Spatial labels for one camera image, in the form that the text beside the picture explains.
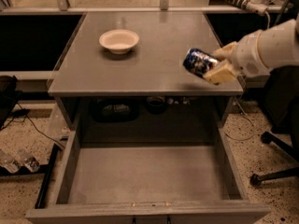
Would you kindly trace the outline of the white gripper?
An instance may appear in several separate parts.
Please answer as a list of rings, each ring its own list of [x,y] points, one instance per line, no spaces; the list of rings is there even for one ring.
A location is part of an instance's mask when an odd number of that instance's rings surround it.
[[[214,50],[212,56],[221,62],[213,69],[207,71],[203,78],[209,83],[221,84],[235,81],[238,76],[238,70],[246,77],[268,75],[270,69],[265,66],[258,51],[261,33],[262,31],[258,30],[245,35],[238,42],[234,41]]]

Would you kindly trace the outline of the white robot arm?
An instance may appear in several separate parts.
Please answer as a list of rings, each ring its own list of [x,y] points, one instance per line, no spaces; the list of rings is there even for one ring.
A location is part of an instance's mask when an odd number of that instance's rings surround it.
[[[245,35],[212,53],[220,62],[203,78],[219,84],[235,81],[238,76],[260,77],[283,66],[298,66],[298,33],[298,19],[291,19]]]

